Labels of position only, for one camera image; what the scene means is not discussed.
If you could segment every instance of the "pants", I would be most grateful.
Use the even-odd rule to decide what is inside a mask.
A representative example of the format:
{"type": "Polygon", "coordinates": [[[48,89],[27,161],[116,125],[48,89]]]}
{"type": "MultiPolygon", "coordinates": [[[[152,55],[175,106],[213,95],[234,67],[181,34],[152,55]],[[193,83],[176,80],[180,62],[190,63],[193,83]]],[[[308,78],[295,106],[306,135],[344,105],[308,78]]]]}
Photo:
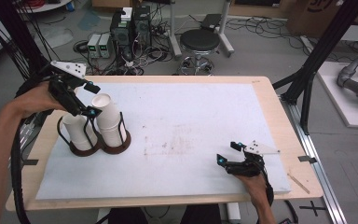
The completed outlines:
{"type": "MultiPolygon", "coordinates": [[[[219,205],[188,205],[183,214],[181,224],[221,224],[219,205]]],[[[139,207],[112,208],[108,224],[147,224],[144,212],[139,207]]]]}

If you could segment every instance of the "power supply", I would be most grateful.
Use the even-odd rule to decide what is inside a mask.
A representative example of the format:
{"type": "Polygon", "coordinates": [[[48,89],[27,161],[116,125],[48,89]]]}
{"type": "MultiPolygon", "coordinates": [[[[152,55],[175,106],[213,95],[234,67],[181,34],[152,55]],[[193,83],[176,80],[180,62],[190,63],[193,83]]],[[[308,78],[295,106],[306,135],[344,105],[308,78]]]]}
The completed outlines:
{"type": "Polygon", "coordinates": [[[101,57],[110,58],[113,53],[113,42],[110,34],[101,35],[98,46],[100,47],[101,57]]]}
{"type": "Polygon", "coordinates": [[[87,48],[89,49],[89,56],[91,58],[101,57],[100,48],[98,48],[98,43],[100,42],[101,35],[92,35],[87,48]]]}

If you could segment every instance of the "human hand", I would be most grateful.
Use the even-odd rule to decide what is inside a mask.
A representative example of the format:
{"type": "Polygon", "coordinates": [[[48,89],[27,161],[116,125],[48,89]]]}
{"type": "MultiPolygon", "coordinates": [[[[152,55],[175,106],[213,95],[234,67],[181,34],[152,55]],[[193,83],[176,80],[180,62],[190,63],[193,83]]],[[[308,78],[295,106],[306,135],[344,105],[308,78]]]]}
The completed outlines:
{"type": "Polygon", "coordinates": [[[252,177],[244,175],[235,175],[246,187],[251,196],[252,204],[257,207],[261,205],[269,205],[266,193],[266,180],[261,174],[252,177]]]}
{"type": "Polygon", "coordinates": [[[65,110],[48,92],[48,82],[42,82],[37,87],[13,99],[7,104],[22,118],[28,118],[33,113],[50,109],[65,110]]]}
{"type": "Polygon", "coordinates": [[[261,174],[252,177],[235,175],[245,185],[255,210],[257,211],[260,224],[275,224],[276,220],[269,206],[266,193],[266,180],[261,174]]]}

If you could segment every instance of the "white paper cup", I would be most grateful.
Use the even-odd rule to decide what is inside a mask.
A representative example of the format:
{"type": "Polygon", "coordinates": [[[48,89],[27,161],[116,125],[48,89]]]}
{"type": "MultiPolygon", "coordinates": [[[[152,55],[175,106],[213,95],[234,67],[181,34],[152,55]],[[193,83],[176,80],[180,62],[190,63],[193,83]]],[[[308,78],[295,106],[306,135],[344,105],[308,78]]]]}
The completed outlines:
{"type": "Polygon", "coordinates": [[[91,104],[102,110],[101,114],[97,117],[97,124],[100,129],[108,129],[118,125],[120,122],[120,111],[118,111],[108,94],[100,93],[95,95],[92,98],[91,104]]]}
{"type": "Polygon", "coordinates": [[[83,118],[83,116],[78,115],[74,117],[68,113],[63,116],[62,122],[69,133],[69,137],[71,138],[72,143],[77,149],[88,150],[97,144],[98,137],[92,130],[90,123],[88,123],[86,127],[86,133],[92,143],[92,146],[90,146],[89,140],[84,133],[84,125],[86,124],[86,120],[83,118]]]}
{"type": "Polygon", "coordinates": [[[120,129],[117,127],[115,129],[101,129],[100,133],[103,136],[104,142],[110,147],[119,147],[123,144],[121,142],[120,133],[123,137],[123,142],[127,139],[126,129],[123,123],[121,123],[120,129]]]}

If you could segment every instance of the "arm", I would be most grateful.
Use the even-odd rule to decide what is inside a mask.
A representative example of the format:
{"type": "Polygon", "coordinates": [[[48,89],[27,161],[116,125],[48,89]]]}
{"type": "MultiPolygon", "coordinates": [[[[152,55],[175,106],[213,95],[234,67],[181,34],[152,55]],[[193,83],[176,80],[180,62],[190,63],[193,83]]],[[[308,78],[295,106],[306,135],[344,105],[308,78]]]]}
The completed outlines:
{"type": "Polygon", "coordinates": [[[248,190],[251,201],[255,210],[257,211],[260,224],[275,224],[275,217],[272,214],[269,201],[266,194],[266,181],[264,177],[256,175],[253,177],[247,177],[243,175],[235,175],[248,190]]]}
{"type": "Polygon", "coordinates": [[[48,83],[42,83],[10,101],[0,111],[0,216],[6,197],[8,159],[20,121],[33,113],[51,108],[63,110],[48,93],[48,83]]]}

